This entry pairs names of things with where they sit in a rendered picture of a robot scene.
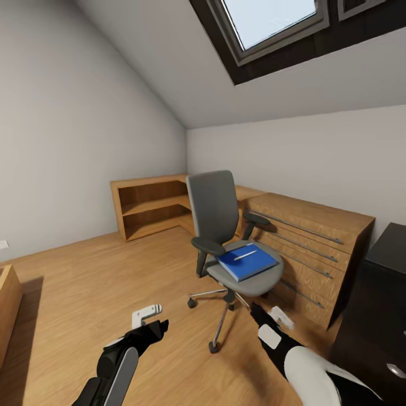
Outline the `swivel chair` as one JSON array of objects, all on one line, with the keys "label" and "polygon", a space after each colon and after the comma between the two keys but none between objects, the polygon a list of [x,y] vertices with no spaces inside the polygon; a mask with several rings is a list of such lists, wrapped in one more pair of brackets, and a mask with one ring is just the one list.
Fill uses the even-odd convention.
[{"label": "swivel chair", "polygon": [[[190,294],[188,306],[195,306],[192,297],[225,295],[226,301],[221,321],[214,340],[209,343],[210,353],[218,351],[217,340],[222,329],[227,310],[234,310],[237,298],[251,313],[250,306],[240,294],[249,297],[262,296],[267,298],[271,290],[281,279],[284,272],[284,261],[281,255],[272,248],[254,241],[249,241],[256,223],[269,226],[271,222],[259,215],[243,213],[243,217],[250,221],[241,240],[223,245],[230,241],[239,223],[239,208],[235,190],[235,182],[229,170],[210,171],[191,174],[186,177],[189,200],[191,204],[196,237],[191,240],[198,249],[196,273],[198,278],[209,275],[220,285],[226,287],[197,294]],[[226,252],[240,248],[247,244],[254,244],[277,263],[255,275],[237,281],[222,265],[217,257],[223,257]]]}]

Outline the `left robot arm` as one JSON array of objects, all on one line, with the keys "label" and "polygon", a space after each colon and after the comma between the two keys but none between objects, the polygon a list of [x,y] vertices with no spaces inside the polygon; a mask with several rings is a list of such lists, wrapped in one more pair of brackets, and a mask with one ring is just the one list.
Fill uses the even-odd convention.
[{"label": "left robot arm", "polygon": [[145,319],[162,312],[160,304],[132,315],[133,330],[104,346],[97,376],[86,383],[72,406],[121,406],[135,373],[138,359],[153,343],[162,340],[168,320],[146,324]]}]

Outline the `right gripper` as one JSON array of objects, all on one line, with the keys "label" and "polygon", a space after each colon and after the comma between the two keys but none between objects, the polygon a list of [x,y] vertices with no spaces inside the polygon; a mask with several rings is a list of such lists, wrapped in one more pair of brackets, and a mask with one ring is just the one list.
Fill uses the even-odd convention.
[{"label": "right gripper", "polygon": [[260,323],[263,320],[276,322],[276,320],[274,320],[273,317],[270,316],[270,314],[263,307],[263,304],[257,304],[256,302],[253,302],[251,304],[251,316],[257,321],[258,325],[260,326]]}]

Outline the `folder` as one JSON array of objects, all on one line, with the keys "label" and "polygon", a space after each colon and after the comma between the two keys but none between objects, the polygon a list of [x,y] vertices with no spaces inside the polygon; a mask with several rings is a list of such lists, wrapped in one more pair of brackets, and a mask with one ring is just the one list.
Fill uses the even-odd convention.
[{"label": "folder", "polygon": [[[249,253],[251,254],[235,260],[237,256]],[[277,263],[271,255],[252,243],[228,251],[225,256],[217,257],[217,260],[238,282]]]}]

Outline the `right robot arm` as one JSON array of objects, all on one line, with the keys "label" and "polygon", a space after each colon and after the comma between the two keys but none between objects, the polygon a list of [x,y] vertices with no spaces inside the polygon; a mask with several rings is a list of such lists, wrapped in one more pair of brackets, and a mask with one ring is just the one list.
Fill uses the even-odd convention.
[{"label": "right robot arm", "polygon": [[383,401],[366,384],[346,370],[328,362],[283,333],[280,319],[294,329],[294,321],[280,305],[266,311],[263,304],[251,304],[251,316],[258,325],[258,337],[268,357],[277,366],[304,406],[394,406]]}]

